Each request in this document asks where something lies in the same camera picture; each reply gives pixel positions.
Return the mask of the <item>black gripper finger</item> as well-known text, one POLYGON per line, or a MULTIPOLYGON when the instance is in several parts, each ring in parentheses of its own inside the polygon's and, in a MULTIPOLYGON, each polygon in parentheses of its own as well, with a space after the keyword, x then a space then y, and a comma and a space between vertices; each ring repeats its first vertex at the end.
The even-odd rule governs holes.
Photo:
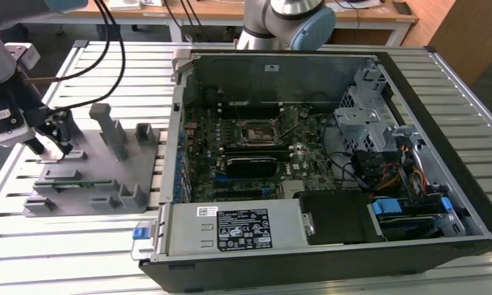
POLYGON ((36 137, 26 140, 26 147, 32 150, 34 155, 41 155, 45 151, 45 147, 36 137))
POLYGON ((46 134, 50 144, 46 147, 44 160, 62 160, 73 150, 74 120, 72 111, 48 109, 45 111, 45 124, 50 129, 46 134))

